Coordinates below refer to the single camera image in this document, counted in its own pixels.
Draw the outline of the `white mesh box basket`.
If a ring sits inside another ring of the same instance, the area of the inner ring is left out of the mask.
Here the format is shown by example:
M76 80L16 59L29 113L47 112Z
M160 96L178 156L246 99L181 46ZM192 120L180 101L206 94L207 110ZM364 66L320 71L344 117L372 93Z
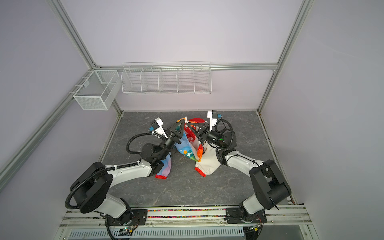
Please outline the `white mesh box basket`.
M74 99L83 110L107 111L121 88L118 71L93 70L74 93Z

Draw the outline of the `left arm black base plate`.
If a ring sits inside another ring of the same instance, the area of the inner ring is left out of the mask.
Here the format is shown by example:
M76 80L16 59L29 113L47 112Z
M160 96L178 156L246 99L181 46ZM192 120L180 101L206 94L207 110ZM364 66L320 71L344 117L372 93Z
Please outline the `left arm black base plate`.
M117 219L111 216L106 216L106 219L110 226L143 226L146 223L148 215L147 209L133 209L128 210Z

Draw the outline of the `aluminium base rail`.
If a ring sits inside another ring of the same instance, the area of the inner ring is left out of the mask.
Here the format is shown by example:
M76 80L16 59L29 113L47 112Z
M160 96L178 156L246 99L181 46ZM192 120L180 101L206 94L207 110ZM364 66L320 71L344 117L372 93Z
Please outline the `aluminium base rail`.
M59 226L55 239L69 240L71 231L79 229L105 229L111 239L114 238L111 230L122 228L132 232L137 228L242 227L246 236L250 230L260 233L267 226L297 226L305 240L319 238L307 209L303 205L280 205L278 209L265 210L267 218L265 224L228 224L224 220L226 208L235 208L235 206L134 208L148 210L145 225L110 226L109 228L105 225L105 218L98 213L82 214L79 211L68 211Z

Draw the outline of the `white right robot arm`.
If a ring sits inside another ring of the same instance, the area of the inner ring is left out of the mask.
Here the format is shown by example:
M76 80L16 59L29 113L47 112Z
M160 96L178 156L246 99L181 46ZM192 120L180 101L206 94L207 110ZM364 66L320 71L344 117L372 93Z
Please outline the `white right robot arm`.
M259 161L236 150L237 139L232 125L223 119L217 121L225 127L212 128L206 123L188 123L199 141L215 146L214 153L219 163L247 175L252 182L254 194L240 203L243 215L253 215L261 210L277 207L291 196L292 190L280 168L273 160Z

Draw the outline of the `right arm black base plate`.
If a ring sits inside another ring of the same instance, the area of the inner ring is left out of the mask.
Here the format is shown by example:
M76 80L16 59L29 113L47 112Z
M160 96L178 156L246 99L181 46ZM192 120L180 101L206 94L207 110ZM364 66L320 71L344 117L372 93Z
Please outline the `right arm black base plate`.
M226 208L224 220L228 224L265 224L267 222L265 210L249 214L244 208Z

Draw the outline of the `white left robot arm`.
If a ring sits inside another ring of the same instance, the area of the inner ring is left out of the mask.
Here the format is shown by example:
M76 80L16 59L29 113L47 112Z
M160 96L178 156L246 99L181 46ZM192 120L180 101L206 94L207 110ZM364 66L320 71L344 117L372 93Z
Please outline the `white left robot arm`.
M171 157L171 150L175 144L181 143L185 123L185 119L179 120L166 130L165 135L156 131L147 133L162 142L159 145L145 144L138 152L140 159L136 162L110 166L93 163L70 187L65 207L80 210L83 214L96 212L121 225L130 223L134 218L131 207L124 199L110 195L110 188L130 180L156 176L163 171L166 160Z

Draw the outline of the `colourful rainbow kids jacket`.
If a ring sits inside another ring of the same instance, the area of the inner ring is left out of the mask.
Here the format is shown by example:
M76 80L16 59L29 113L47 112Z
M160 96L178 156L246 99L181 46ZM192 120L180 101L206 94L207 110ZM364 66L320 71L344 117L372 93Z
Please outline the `colourful rainbow kids jacket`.
M193 118L188 120L189 123L207 123L207 121L201 118ZM177 150L184 157L196 162L195 171L201 176L206 177L213 174L221 165L215 154L213 147L209 146L207 142L202 143L198 140L198 137L194 132L186 125L184 127L184 135L181 139L181 145L175 144L172 150ZM155 175L157 179L167 179L167 176L171 172L172 162L171 157L173 153L169 153L167 157L162 160L164 166Z

